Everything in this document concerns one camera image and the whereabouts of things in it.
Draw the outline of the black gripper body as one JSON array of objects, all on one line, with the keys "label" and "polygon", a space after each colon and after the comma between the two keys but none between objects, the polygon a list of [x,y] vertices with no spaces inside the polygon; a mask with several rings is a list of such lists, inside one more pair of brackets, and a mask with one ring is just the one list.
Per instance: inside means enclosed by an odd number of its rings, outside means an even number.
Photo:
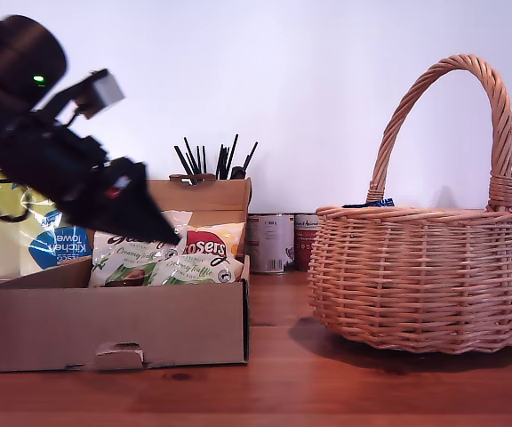
[{"label": "black gripper body", "polygon": [[54,118],[0,114],[0,169],[50,198],[71,221],[89,221],[100,211],[107,160],[93,137]]}]

